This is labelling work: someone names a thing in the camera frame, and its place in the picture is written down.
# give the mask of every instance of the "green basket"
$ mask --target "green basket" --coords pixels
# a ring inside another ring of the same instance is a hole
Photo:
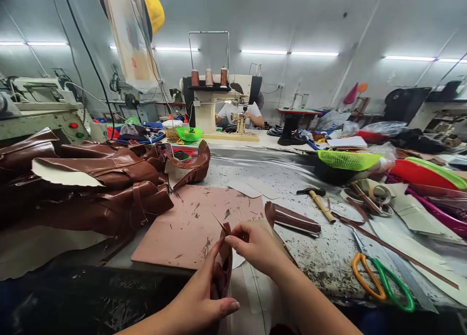
[[[332,168],[363,171],[375,165],[382,157],[380,155],[357,152],[318,150],[318,156]]]
[[[191,127],[177,127],[177,132],[180,139],[190,143],[199,140],[203,134],[201,129]]]

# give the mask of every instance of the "pink cutting board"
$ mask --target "pink cutting board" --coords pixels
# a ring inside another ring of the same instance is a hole
[[[264,218],[262,197],[250,198],[234,189],[183,186],[170,198],[174,208],[156,218],[131,256],[132,261],[198,269],[222,224]]]

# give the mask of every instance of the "green-handled scissors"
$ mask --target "green-handled scissors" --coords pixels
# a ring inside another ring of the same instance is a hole
[[[386,293],[387,293],[387,295],[389,296],[389,299],[401,310],[405,312],[413,312],[415,310],[415,302],[413,300],[412,294],[410,293],[409,289],[390,269],[388,269],[388,267],[386,267],[378,259],[373,258],[370,255],[370,253],[368,252],[368,249],[363,244],[363,242],[360,240],[355,229],[352,228],[352,230],[354,233],[355,240],[357,240],[357,245],[359,247],[359,251],[356,253],[354,259],[352,260],[352,269],[359,283],[371,296],[384,301],[388,298],[386,296]],[[373,265],[378,270],[383,286],[381,286],[378,279],[376,279],[375,274],[371,271],[370,267],[368,266],[368,262],[366,260],[367,257],[370,259],[370,261],[373,263]],[[362,262],[365,270],[368,272],[368,275],[370,276],[372,282],[375,284],[375,287],[378,290],[378,294],[374,292],[368,286],[365,279],[363,279],[361,274],[359,273],[358,263],[360,261]],[[392,291],[391,286],[389,285],[387,276],[391,278],[398,285],[398,287],[402,290],[402,293],[405,295],[405,298],[407,299],[407,305],[404,306],[394,295],[394,292]]]

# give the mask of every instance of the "white wall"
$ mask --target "white wall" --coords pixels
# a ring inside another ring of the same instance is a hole
[[[65,41],[52,0],[1,0],[27,40]],[[399,85],[413,85],[430,65],[428,62],[390,61],[385,55],[437,56],[460,58],[467,51],[467,0],[381,0],[364,40],[356,49],[377,0],[161,0],[165,24],[154,37],[155,46],[188,46],[193,30],[230,32],[230,72],[247,74],[250,64],[262,64],[262,112],[266,120],[277,120],[277,106],[288,104],[299,79],[300,91],[310,93],[308,107],[328,106],[350,62],[349,72],[335,96],[337,106],[356,82],[368,82],[366,96],[372,98],[369,110],[381,111],[388,92]],[[58,0],[84,87],[99,98],[102,89],[90,65],[64,0]],[[72,0],[86,42],[98,65],[105,85],[111,64],[118,63],[108,21],[98,0]],[[23,40],[0,6],[0,40]],[[219,71],[225,62],[225,38],[195,37],[195,68]],[[338,57],[276,56],[242,54],[241,49],[339,52]],[[62,67],[77,82],[68,47],[36,47],[38,58],[47,71]],[[179,79],[190,75],[189,53],[158,52],[161,75],[168,88],[177,88]],[[467,74],[461,64],[450,74]],[[452,66],[436,62],[419,82],[432,86]],[[1,47],[0,70],[5,75],[39,76],[39,65],[26,46]],[[116,95],[107,88],[109,96]],[[91,108],[104,108],[93,103]]]

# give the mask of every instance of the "white t-shirt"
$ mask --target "white t-shirt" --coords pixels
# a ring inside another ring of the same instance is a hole
[[[234,123],[234,119],[237,117],[238,113],[243,112],[243,106],[234,106],[230,103],[226,103],[222,110],[219,111],[217,114],[219,117],[222,118],[227,118],[229,120],[230,124]],[[248,108],[245,112],[251,113],[255,117],[261,116],[261,112],[259,111],[258,105],[256,103],[252,103],[251,105],[248,105]],[[247,118],[245,122],[245,128],[247,129],[253,129],[253,122]]]

